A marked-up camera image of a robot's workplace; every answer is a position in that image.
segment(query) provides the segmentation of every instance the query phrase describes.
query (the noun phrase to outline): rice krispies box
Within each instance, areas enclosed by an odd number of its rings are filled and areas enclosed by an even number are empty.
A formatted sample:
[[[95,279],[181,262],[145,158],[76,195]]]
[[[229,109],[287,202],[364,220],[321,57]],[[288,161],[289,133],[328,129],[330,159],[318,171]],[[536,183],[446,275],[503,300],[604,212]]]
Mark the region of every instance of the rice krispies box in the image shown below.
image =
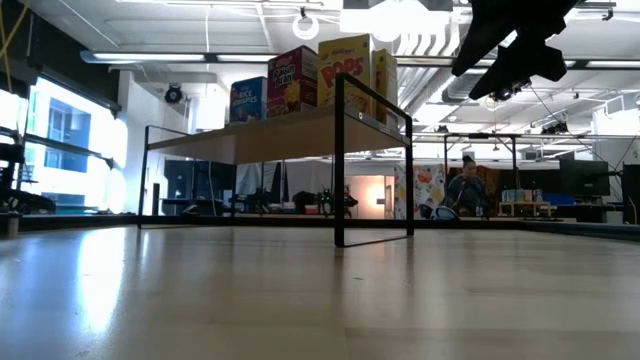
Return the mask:
[[[398,105],[398,62],[386,49],[375,51],[373,59],[376,72],[375,90],[392,104]],[[398,115],[390,112],[382,104],[376,104],[376,119],[391,128],[398,125]]]
[[[267,115],[267,78],[260,76],[231,85],[229,124],[263,120]]]
[[[318,101],[318,55],[306,46],[269,61],[267,117],[315,109]]]
[[[335,77],[346,72],[371,87],[371,49],[369,35],[321,42],[318,49],[318,107],[335,104]],[[372,115],[371,98],[349,83],[345,86],[346,103]]]

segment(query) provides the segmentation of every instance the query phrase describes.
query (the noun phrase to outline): cereal box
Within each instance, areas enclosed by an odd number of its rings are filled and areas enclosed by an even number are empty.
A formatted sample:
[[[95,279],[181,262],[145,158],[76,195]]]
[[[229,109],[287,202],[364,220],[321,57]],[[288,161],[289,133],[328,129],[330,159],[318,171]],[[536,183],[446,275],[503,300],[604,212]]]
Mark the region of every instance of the cereal box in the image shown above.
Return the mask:
[[[269,61],[267,117],[315,109],[318,55],[301,46]]]
[[[229,124],[244,124],[266,118],[267,78],[237,81],[231,85]]]
[[[375,90],[392,104],[398,105],[398,62],[386,49],[373,53],[376,72]],[[398,116],[382,104],[376,104],[376,119],[391,128],[398,126]]]
[[[335,104],[335,77],[347,72],[371,86],[371,48],[369,35],[321,42],[318,56],[318,107]],[[346,84],[345,100],[348,105],[367,114],[372,114],[371,99],[353,85]]]

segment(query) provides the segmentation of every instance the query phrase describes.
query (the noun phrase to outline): computer monitor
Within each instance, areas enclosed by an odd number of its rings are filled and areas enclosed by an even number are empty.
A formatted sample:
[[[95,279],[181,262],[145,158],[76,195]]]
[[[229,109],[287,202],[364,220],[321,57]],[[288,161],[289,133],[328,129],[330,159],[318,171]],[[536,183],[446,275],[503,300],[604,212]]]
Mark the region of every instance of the computer monitor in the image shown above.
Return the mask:
[[[564,190],[574,196],[609,196],[609,165],[604,161],[560,160]]]

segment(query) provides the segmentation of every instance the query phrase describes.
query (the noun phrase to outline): red cereal box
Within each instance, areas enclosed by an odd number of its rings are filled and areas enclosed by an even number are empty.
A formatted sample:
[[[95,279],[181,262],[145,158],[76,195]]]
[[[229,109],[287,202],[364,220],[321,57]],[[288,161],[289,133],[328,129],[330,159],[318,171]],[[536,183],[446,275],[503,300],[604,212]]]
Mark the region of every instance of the red cereal box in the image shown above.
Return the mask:
[[[267,117],[315,109],[318,55],[301,46],[269,61]]]

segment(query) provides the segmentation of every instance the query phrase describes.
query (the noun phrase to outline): yellow cereal box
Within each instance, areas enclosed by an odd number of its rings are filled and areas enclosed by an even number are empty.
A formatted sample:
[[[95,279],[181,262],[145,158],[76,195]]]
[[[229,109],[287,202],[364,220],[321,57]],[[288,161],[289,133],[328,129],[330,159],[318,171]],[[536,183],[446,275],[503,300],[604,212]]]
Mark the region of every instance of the yellow cereal box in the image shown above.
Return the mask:
[[[373,53],[376,72],[375,90],[392,104],[398,105],[398,62],[386,49]],[[376,119],[391,128],[398,126],[398,115],[386,106],[376,104]]]
[[[369,35],[321,42],[318,47],[318,107],[335,104],[335,77],[346,72],[371,87],[371,48]],[[359,111],[372,115],[371,98],[346,84],[345,100]]]

